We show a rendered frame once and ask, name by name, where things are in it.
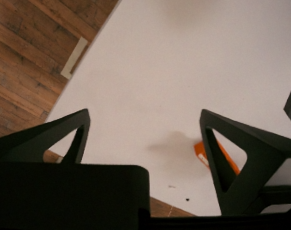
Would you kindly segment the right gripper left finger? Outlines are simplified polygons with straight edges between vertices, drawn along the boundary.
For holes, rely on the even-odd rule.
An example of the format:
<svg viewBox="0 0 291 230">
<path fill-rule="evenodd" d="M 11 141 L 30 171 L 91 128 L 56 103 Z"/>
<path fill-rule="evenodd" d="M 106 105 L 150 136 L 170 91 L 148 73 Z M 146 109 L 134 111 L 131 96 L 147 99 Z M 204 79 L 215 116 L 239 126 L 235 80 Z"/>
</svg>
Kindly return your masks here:
<svg viewBox="0 0 291 230">
<path fill-rule="evenodd" d="M 0 137 L 0 159 L 16 162 L 44 162 L 46 150 L 77 129 L 60 163 L 81 163 L 91 118 L 88 108 L 59 119 Z"/>
</svg>

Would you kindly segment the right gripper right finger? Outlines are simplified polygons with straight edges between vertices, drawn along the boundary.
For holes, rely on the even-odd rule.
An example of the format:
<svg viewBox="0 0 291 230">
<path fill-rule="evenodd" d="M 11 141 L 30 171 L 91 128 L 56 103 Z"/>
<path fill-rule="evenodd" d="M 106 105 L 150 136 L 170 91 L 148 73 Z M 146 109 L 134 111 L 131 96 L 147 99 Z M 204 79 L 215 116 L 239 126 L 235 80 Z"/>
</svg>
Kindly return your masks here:
<svg viewBox="0 0 291 230">
<path fill-rule="evenodd" d="M 221 215 L 241 214 L 262 192 L 291 190 L 291 138 L 207 109 L 201 110 L 199 127 Z M 238 175 L 213 129 L 246 153 Z"/>
</svg>

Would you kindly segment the orange three-compartment bin rack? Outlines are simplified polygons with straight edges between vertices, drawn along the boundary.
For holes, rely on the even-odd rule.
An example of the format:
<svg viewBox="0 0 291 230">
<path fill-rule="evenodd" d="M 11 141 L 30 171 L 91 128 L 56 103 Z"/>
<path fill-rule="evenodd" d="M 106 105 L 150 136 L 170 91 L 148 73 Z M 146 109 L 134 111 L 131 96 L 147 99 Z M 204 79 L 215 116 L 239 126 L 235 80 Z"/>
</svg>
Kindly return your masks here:
<svg viewBox="0 0 291 230">
<path fill-rule="evenodd" d="M 208 164 L 208 160 L 207 160 L 207 156 L 205 154 L 205 149 L 203 146 L 203 142 L 200 142 L 196 145 L 193 146 L 196 156 L 206 165 L 206 167 L 210 170 L 209 168 L 209 164 Z M 225 155 L 226 158 L 228 158 L 228 162 L 230 163 L 231 167 L 233 168 L 233 170 L 235 171 L 235 173 L 238 175 L 240 171 L 237 170 L 236 168 L 236 164 L 233 162 L 233 160 L 230 158 L 230 156 L 228 155 L 228 153 L 225 151 L 225 149 L 223 148 L 223 146 L 220 144 L 220 148 L 223 152 L 223 154 Z M 232 162 L 232 163 L 231 163 Z"/>
</svg>

